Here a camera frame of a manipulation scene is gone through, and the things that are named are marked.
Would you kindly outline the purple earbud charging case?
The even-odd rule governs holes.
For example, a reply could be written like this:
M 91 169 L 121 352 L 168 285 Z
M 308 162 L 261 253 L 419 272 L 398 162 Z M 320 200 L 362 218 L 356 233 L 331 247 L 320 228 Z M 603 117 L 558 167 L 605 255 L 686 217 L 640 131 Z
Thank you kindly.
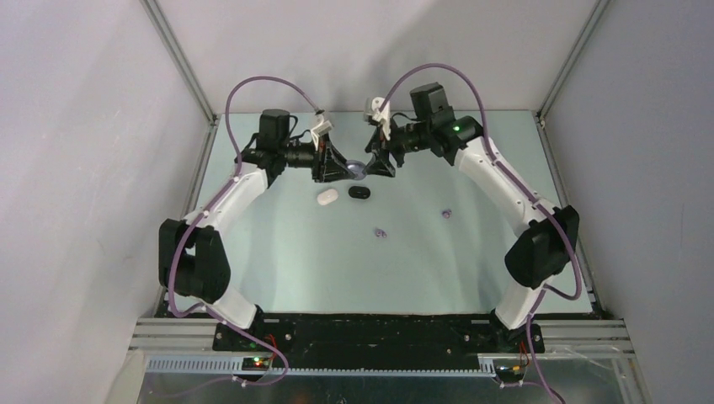
M 367 176 L 366 165 L 361 161 L 348 160 L 346 167 L 350 172 L 351 178 L 355 181 L 361 181 Z

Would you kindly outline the white earbud charging case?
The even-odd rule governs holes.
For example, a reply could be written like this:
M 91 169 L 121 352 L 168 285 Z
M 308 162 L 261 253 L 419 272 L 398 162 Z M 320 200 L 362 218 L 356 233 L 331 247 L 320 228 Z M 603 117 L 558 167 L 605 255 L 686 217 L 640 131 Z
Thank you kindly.
M 335 202 L 339 197 L 339 193 L 336 189 L 326 189 L 317 195 L 316 201 L 321 206 L 330 205 Z

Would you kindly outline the black earbud charging case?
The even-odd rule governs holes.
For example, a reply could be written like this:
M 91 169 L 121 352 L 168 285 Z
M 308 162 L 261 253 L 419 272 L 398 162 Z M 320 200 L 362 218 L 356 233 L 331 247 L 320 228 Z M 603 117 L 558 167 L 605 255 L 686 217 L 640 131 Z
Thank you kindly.
M 348 189 L 348 195 L 353 199 L 366 200 L 371 197 L 371 191 L 364 186 L 351 186 Z

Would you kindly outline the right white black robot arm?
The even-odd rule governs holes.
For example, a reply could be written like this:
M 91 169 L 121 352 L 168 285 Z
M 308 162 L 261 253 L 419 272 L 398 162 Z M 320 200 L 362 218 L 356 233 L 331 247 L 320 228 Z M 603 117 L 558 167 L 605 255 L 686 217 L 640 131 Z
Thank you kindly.
M 517 240 L 504 262 L 511 281 L 497 304 L 499 322 L 489 330 L 491 344 L 510 352 L 519 346 L 522 326 L 575 255 L 579 214 L 541 197 L 502 156 L 486 126 L 474 117 L 459 117 L 444 87 L 437 82 L 411 91 L 415 120 L 405 125 L 393 119 L 391 105 L 374 97 L 365 106 L 365 120 L 375 130 L 365 148 L 372 158 L 369 175 L 393 177 L 410 152 L 429 150 L 465 174 L 501 210 Z

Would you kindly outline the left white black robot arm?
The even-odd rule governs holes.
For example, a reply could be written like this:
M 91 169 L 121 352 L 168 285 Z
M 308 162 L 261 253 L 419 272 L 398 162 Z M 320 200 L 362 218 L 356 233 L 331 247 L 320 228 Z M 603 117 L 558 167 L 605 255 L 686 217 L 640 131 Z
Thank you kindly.
M 235 159 L 221 188 L 183 219 L 166 219 L 158 231 L 160 285 L 195 298 L 224 322 L 235 325 L 234 340 L 250 351 L 263 346 L 266 328 L 255 321 L 259 307 L 231 284 L 223 237 L 287 168 L 310 169 L 316 183 L 354 178 L 329 139 L 333 125 L 324 111 L 315 113 L 309 141 L 293 135 L 296 121 L 286 110 L 264 110 L 258 130 Z

